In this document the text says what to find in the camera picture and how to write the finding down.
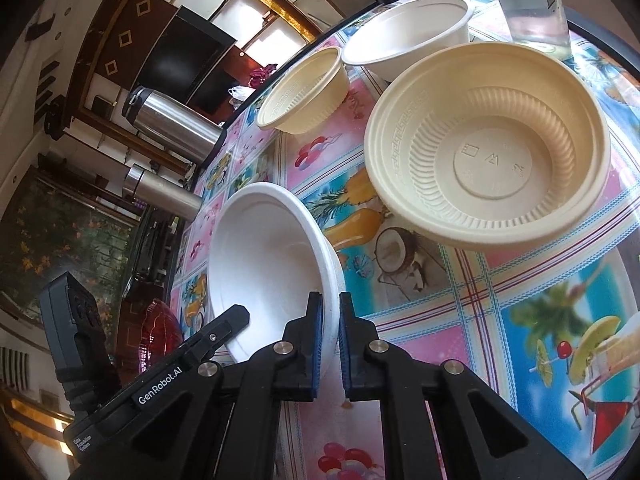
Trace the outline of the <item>red glass plate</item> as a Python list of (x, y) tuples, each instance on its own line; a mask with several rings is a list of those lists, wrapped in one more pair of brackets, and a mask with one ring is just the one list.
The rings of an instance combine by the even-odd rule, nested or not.
[(170, 307), (154, 299), (143, 315), (138, 345), (138, 372), (142, 374), (183, 343), (180, 324)]

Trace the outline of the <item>large beige ribbed bowl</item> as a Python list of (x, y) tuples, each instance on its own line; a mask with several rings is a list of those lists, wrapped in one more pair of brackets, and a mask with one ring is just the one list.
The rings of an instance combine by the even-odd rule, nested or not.
[(611, 140), (589, 88), (534, 49), (480, 42), (400, 74), (367, 123), (378, 197), (410, 229), (480, 252), (536, 247), (597, 203)]

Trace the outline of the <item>white paper bowl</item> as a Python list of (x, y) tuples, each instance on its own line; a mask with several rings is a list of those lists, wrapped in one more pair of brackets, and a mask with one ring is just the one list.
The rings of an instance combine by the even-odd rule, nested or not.
[(371, 18), (346, 42), (342, 61), (387, 82), (427, 56), (469, 41), (466, 0), (414, 0)]

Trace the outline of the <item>slim steel thermos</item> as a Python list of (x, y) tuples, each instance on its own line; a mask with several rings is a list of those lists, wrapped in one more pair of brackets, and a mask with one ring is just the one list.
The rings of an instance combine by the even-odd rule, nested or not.
[(196, 218), (202, 206), (200, 196), (138, 165), (129, 168), (122, 192), (188, 221)]

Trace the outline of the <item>white foam plate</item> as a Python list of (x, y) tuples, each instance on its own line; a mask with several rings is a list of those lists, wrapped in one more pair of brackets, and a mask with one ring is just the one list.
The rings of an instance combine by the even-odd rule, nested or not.
[(346, 290), (337, 253), (306, 206), (286, 188), (260, 182), (232, 195), (217, 217), (207, 261), (213, 316), (234, 304), (250, 322), (227, 344), (236, 362), (281, 339), (287, 322), (306, 312), (308, 295), (322, 295), (320, 373), (337, 347), (340, 295)]

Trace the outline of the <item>small beige ribbed bowl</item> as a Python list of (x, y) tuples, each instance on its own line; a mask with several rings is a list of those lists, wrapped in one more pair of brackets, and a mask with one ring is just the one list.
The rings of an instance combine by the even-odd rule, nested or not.
[(349, 78), (340, 47), (314, 52), (292, 67), (262, 103), (256, 124), (298, 136), (318, 127), (342, 104)]

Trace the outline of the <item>clear glass water jar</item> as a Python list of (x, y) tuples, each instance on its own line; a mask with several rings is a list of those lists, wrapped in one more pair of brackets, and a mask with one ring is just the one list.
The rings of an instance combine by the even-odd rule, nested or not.
[(564, 61), (572, 56), (562, 0), (499, 0), (512, 40)]

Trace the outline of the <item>large steel thermos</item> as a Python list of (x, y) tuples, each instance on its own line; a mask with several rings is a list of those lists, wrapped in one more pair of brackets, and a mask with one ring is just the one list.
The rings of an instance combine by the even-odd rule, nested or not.
[(138, 87), (128, 94), (122, 117), (163, 148), (198, 165), (214, 157), (226, 140), (221, 126), (150, 88)]

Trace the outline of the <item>black flat television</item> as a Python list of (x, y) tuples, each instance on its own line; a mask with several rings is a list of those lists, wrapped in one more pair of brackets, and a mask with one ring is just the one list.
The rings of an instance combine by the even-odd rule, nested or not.
[(160, 34), (132, 86), (156, 90), (213, 115), (235, 79), (221, 67), (235, 39), (185, 6)]

